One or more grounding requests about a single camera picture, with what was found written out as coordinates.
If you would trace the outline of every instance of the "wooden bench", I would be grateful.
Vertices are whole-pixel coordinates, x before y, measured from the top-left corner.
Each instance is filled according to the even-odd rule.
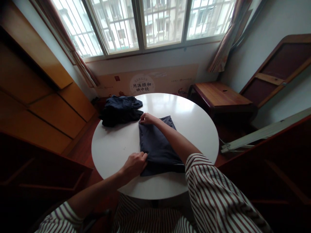
[[[217,113],[250,113],[249,121],[257,115],[258,108],[252,101],[241,96],[221,82],[195,83],[190,86],[188,99],[194,90],[205,102],[209,115],[213,119]]]

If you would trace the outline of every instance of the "forearm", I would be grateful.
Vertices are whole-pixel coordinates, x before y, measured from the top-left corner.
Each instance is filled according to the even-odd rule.
[[[117,172],[109,178],[82,190],[67,202],[78,217],[85,218],[103,197],[116,191],[127,182],[126,177],[121,172]]]
[[[187,158],[193,153],[201,153],[188,139],[175,129],[158,119],[154,125],[164,134],[174,151],[178,154],[184,164]]]

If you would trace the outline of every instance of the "crumpled dark clothing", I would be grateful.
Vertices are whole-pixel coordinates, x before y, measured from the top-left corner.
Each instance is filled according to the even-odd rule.
[[[176,130],[171,116],[161,118]],[[148,165],[140,176],[151,176],[165,172],[185,173],[185,165],[171,147],[166,137],[154,125],[139,124],[140,151],[148,154]]]
[[[138,110],[142,106],[143,103],[133,96],[118,97],[113,95],[106,100],[105,108],[100,112],[99,118],[107,127],[138,121],[144,113]]]

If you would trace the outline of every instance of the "curtain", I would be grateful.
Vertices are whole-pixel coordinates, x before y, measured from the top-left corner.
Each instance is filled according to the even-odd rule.
[[[225,70],[231,46],[251,2],[252,0],[236,0],[229,29],[219,44],[212,64],[208,68],[209,72],[222,72]]]
[[[70,39],[66,28],[64,27],[61,16],[51,0],[30,0],[43,21],[45,21],[52,34],[58,42],[70,53],[72,60],[75,62],[89,87],[99,86],[99,82],[91,70],[77,52],[72,40]]]

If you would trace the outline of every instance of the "hand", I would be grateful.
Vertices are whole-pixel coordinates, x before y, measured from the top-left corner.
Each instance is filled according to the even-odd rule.
[[[149,113],[144,113],[140,117],[140,123],[141,124],[155,124],[159,118],[156,118],[155,116],[149,114]]]
[[[124,177],[126,183],[140,175],[147,166],[147,154],[144,152],[132,153],[123,167],[120,169],[121,175]]]

